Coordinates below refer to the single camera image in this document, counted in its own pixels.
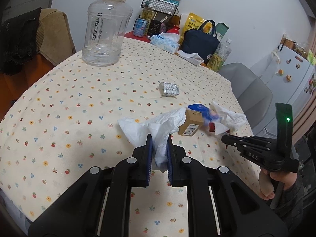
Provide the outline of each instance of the human hand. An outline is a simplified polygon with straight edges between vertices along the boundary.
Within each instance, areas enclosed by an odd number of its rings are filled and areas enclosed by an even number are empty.
[[[276,180],[278,182],[284,183],[283,190],[286,191],[296,182],[297,173],[278,171],[278,172],[269,172],[268,170],[261,168],[261,171],[265,175],[269,175],[271,179]],[[274,192],[271,192],[268,195],[264,195],[260,189],[259,197],[264,200],[273,199],[275,196]]]

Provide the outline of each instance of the navy blue bag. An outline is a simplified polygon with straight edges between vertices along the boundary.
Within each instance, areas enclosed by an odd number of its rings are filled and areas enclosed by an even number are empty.
[[[203,32],[203,27],[211,22],[213,24],[210,34]],[[184,33],[184,40],[181,45],[181,50],[186,53],[197,53],[202,57],[204,63],[207,64],[209,56],[213,55],[218,47],[219,40],[217,39],[214,20],[205,21],[199,29],[190,29]]]

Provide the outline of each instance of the blue soda can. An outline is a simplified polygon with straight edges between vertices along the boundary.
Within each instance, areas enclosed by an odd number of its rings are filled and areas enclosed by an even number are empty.
[[[135,28],[133,34],[137,37],[143,37],[148,21],[143,19],[137,19],[135,22]]]

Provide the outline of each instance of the white refrigerator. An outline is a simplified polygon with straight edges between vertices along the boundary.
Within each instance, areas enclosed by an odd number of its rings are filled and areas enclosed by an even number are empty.
[[[315,67],[286,46],[281,51],[278,50],[277,55],[280,63],[278,63],[277,56],[274,56],[260,78],[272,91],[273,98],[266,116],[252,130],[256,136],[276,138],[275,103],[291,104],[293,119],[295,119],[314,92]]]

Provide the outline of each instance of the curtain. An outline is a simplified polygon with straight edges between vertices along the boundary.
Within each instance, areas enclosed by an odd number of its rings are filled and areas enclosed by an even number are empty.
[[[312,95],[301,113],[293,122],[292,144],[297,143],[299,139],[310,129],[316,121],[316,92]]]
[[[314,26],[312,26],[311,33],[308,38],[309,48],[314,55],[316,55],[316,19],[312,19]]]

